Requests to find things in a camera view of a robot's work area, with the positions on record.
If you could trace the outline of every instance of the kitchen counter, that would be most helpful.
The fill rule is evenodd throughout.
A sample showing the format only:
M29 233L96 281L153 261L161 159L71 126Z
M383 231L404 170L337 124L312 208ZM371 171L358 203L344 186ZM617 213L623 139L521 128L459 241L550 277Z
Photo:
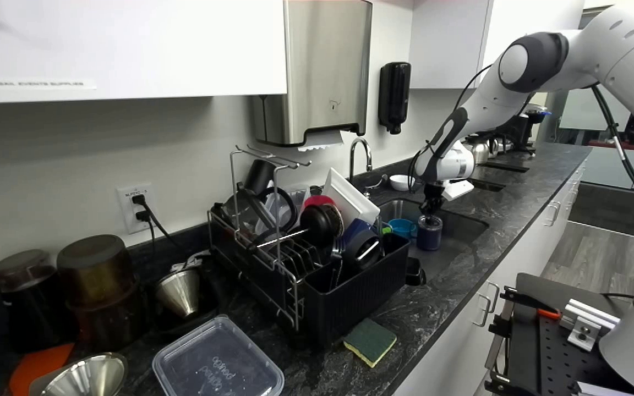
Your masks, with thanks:
M526 161L524 154L497 159L503 166L524 164L528 171L497 167L475 171L475 178L503 188L500 192L475 189L447 203L445 209L481 220L488 228L458 247L456 257L419 255L427 268L427 285L402 287L370 315L398 336L398 343L373 369L340 346L325 352L305 348L227 274L206 265L202 270L206 270L218 298L215 313L227 313L283 369L283 395L392 395L586 156L587 148L540 146L532 161ZM162 395L149 360L168 342L168 336L152 333L124 349L130 363L124 395Z

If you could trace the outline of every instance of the sponge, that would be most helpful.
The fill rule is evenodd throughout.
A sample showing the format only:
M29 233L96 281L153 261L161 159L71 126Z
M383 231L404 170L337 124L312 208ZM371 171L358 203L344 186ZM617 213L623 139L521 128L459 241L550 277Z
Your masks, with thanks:
M392 346L397 346L397 334L371 320L362 320L345 334L344 346L368 367L377 367Z

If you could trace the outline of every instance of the black dish rack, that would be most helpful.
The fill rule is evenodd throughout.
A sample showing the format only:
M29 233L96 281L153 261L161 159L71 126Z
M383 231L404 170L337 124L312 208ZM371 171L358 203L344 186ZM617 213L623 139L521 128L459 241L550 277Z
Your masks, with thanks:
M404 285L410 242L398 235L380 238L384 250L380 260L340 274L340 266L327 260L331 255L300 233L277 235L272 245L255 247L237 226L231 208L213 204L209 211L213 255L274 316L282 316L294 333L305 333L322 348L339 342Z

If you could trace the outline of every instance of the robotic arm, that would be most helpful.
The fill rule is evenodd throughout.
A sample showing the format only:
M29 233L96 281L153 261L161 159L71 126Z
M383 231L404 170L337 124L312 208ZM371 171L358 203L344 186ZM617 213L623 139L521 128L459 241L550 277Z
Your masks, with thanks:
M514 39L485 76L478 90L451 113L416 154L425 183L466 178L459 139L492 129L521 113L536 90L601 84L634 114L634 2L597 15L583 30L536 33ZM634 386L634 310L601 338L602 359Z

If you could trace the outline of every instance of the clear plastic lid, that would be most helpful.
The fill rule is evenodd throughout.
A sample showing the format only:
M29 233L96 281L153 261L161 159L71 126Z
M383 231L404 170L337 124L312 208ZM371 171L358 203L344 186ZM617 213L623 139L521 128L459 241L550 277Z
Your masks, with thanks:
M282 369L224 315L165 346L152 369L168 396L277 396Z

